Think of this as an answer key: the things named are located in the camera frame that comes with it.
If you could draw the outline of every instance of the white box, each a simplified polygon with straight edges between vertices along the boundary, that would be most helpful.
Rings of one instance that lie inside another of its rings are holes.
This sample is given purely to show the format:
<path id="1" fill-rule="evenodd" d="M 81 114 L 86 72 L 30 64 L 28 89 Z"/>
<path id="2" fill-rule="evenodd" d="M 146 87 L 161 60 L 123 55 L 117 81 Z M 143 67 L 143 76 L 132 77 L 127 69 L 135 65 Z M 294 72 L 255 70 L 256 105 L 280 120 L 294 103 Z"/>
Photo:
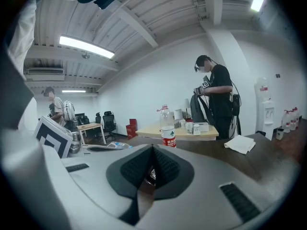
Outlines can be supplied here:
<path id="1" fill-rule="evenodd" d="M 71 147 L 71 132 L 53 121 L 51 118 L 41 117 L 36 126 L 34 136 L 42 145 L 53 147 L 60 158 L 67 157 Z"/>
<path id="2" fill-rule="evenodd" d="M 200 125 L 201 132 L 208 132 L 209 131 L 209 125 L 208 123 L 194 123 L 195 125 Z"/>

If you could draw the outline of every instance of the table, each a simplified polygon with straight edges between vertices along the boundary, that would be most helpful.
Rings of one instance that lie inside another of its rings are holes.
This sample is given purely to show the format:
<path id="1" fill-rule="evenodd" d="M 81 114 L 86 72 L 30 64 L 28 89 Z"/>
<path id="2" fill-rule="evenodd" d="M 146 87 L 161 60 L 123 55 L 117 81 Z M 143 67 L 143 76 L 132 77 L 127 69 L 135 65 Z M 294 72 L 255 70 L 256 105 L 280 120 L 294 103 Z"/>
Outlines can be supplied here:
<path id="1" fill-rule="evenodd" d="M 139 136 L 150 138 L 161 138 L 161 131 L 159 123 L 150 125 L 146 128 L 136 131 Z M 216 140 L 219 133 L 214 126 L 209 125 L 208 132 L 201 132 L 200 136 L 187 134 L 185 127 L 175 128 L 176 140 Z"/>
<path id="2" fill-rule="evenodd" d="M 274 200 L 278 200 L 287 193 L 289 186 L 300 170 L 300 166 L 263 135 L 257 133 L 248 137 L 254 139 L 256 145 L 246 155 L 225 148 L 224 143 L 228 140 L 178 140 L 176 144 L 178 149 L 206 155 L 232 165 L 265 187 L 274 197 Z M 160 138 L 134 137 L 127 143 L 131 146 L 141 144 L 161 145 L 162 140 Z"/>
<path id="3" fill-rule="evenodd" d="M 98 128 L 98 127 L 100 127 L 100 129 L 101 129 L 102 138 L 104 140 L 104 144 L 106 144 L 106 139 L 105 139 L 105 135 L 104 135 L 104 130 L 102 128 L 102 124 L 96 124 L 96 123 L 77 126 L 77 128 L 80 132 L 82 144 L 85 145 L 84 138 L 83 138 L 83 135 L 82 135 L 82 131 L 86 131 L 88 129 Z"/>

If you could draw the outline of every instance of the white backpack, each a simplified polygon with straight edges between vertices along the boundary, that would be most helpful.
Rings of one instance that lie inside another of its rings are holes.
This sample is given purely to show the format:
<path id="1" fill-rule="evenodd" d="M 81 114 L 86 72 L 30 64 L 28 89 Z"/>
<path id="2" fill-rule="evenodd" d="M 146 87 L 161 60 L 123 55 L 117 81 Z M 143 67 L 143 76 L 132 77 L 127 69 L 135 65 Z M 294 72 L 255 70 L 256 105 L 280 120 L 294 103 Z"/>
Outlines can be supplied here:
<path id="1" fill-rule="evenodd" d="M 75 108 L 70 101 L 64 102 L 64 120 L 65 121 L 74 121 L 75 117 Z"/>

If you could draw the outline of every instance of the ceiling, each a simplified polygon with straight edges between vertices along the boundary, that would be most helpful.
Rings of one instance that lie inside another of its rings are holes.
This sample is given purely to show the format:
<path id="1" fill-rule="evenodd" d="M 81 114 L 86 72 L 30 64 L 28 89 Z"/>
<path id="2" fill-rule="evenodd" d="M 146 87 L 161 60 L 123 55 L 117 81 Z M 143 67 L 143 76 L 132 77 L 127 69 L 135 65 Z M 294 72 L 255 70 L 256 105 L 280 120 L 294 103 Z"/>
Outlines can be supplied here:
<path id="1" fill-rule="evenodd" d="M 223 0 L 222 23 L 252 21 L 252 0 Z M 208 17 L 206 0 L 118 0 L 106 10 L 94 3 L 43 0 L 36 10 L 35 40 L 24 62 L 29 68 L 62 68 L 64 81 L 32 81 L 28 86 L 42 89 L 87 88 L 96 92 L 110 73 L 116 75 L 129 58 L 143 47 L 158 48 L 157 42 L 180 28 L 200 27 Z M 67 35 L 104 47 L 115 53 L 112 60 L 59 45 Z"/>

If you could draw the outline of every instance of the bag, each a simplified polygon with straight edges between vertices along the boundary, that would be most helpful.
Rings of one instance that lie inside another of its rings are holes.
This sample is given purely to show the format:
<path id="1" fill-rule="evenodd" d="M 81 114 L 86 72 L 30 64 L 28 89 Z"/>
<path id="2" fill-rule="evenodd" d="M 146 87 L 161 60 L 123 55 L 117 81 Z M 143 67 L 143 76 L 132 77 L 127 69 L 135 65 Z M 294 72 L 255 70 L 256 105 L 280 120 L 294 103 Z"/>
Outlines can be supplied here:
<path id="1" fill-rule="evenodd" d="M 73 107 L 73 104 L 70 101 L 64 102 L 64 120 L 65 121 L 74 121 L 76 119 L 75 117 L 75 108 Z"/>
<path id="2" fill-rule="evenodd" d="M 202 113 L 201 110 L 201 105 L 199 103 L 199 101 L 201 101 L 201 104 L 205 110 L 206 116 L 207 116 L 207 121 L 210 125 L 214 126 L 215 125 L 215 121 L 213 119 L 212 113 L 209 109 L 209 107 L 207 106 L 207 104 L 203 101 L 203 99 L 201 98 L 200 95 L 194 94 L 191 98 L 191 102 L 190 102 L 190 106 L 191 106 L 191 114 L 192 114 L 192 119 L 194 121 L 194 123 L 202 123 L 205 122 L 205 118 L 204 115 Z"/>

